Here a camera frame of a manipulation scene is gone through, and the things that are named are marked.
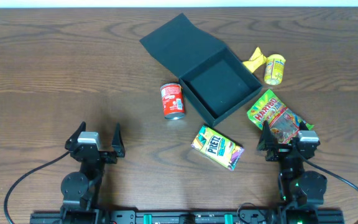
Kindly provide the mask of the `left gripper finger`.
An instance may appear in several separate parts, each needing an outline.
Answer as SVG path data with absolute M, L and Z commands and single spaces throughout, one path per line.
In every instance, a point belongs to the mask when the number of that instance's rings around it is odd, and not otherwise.
M 119 123 L 116 124 L 114 136 L 111 143 L 114 152 L 116 153 L 117 157 L 125 157 L 126 150 L 124 147 L 124 143 L 121 137 L 121 125 Z
M 78 137 L 80 136 L 81 132 L 85 130 L 86 130 L 86 122 L 82 121 L 78 129 L 66 140 L 65 149 L 71 150 L 71 148 L 78 143 Z

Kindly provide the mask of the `Haribo gummy bag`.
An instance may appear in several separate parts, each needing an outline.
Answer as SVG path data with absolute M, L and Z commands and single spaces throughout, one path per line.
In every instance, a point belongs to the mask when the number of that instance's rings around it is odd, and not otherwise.
M 272 90 L 267 90 L 251 106 L 247 115 L 259 129 L 263 129 L 264 121 L 268 121 L 273 135 L 279 143 L 284 144 L 297 135 L 301 122 L 304 122 L 308 129 L 314 127 L 290 110 Z

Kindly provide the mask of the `Pretz snack box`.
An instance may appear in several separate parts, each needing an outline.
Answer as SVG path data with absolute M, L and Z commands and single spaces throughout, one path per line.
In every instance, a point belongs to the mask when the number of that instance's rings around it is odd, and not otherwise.
M 230 171 L 235 169 L 244 152 L 238 143 L 205 125 L 198 131 L 191 147 Z

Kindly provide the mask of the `yellow small snack can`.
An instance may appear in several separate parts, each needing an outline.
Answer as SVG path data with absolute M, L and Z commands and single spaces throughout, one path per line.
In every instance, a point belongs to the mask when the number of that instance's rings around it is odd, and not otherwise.
M 285 58 L 280 54 L 267 57 L 264 82 L 268 85 L 279 85 L 283 80 Z

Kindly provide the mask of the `red snack can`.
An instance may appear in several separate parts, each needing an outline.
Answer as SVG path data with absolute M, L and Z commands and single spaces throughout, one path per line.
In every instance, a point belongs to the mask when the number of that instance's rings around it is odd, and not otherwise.
M 180 119 L 185 116 L 181 85 L 167 83 L 160 87 L 165 119 Z

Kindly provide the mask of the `black gift box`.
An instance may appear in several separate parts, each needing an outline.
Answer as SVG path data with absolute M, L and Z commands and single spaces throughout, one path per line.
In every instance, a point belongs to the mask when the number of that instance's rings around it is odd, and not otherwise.
M 188 101 L 213 127 L 257 96 L 261 82 L 221 40 L 180 14 L 140 40 L 172 72 Z

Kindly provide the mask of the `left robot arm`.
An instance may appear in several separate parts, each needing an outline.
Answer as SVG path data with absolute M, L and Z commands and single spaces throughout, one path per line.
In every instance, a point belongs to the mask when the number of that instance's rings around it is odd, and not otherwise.
M 87 131 L 85 122 L 68 138 L 65 149 L 81 166 L 78 172 L 72 172 L 62 180 L 63 206 L 66 209 L 86 211 L 96 205 L 104 166 L 117 163 L 117 159 L 126 154 L 119 123 L 111 146 L 112 151 L 101 151 L 99 133 Z

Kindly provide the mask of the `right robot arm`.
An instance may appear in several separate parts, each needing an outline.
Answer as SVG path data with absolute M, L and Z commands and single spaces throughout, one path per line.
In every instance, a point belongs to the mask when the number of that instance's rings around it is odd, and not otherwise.
M 315 210 L 324 202 L 327 178 L 315 171 L 306 171 L 304 163 L 314 157 L 320 145 L 319 137 L 309 130 L 305 123 L 290 142 L 279 143 L 270 129 L 269 122 L 263 122 L 258 151 L 265 151 L 265 160 L 279 163 L 278 186 L 282 197 L 280 209 Z

